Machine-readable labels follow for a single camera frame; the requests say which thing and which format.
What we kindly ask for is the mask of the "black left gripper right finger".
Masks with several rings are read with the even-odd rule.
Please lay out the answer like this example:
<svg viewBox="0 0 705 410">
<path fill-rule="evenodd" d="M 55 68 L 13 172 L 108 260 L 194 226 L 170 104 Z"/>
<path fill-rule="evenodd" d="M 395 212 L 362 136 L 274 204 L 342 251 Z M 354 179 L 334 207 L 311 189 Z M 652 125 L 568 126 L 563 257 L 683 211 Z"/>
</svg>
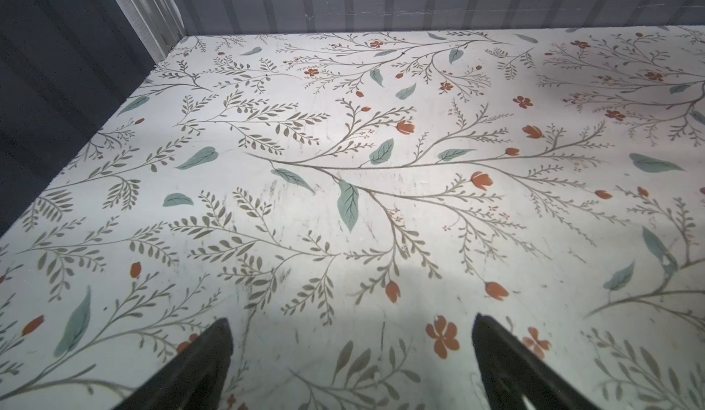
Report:
<svg viewBox="0 0 705 410">
<path fill-rule="evenodd" d="M 493 317 L 476 315 L 472 341 L 490 408 L 598 408 Z"/>
</svg>

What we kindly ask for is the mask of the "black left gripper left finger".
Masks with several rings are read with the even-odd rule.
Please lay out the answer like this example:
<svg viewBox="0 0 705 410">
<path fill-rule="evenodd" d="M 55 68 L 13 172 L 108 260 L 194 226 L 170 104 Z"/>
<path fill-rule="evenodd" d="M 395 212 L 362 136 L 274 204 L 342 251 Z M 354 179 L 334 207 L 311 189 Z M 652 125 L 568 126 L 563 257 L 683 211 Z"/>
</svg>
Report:
<svg viewBox="0 0 705 410">
<path fill-rule="evenodd" d="M 216 409 L 232 355 L 229 321 L 220 318 L 115 410 Z"/>
</svg>

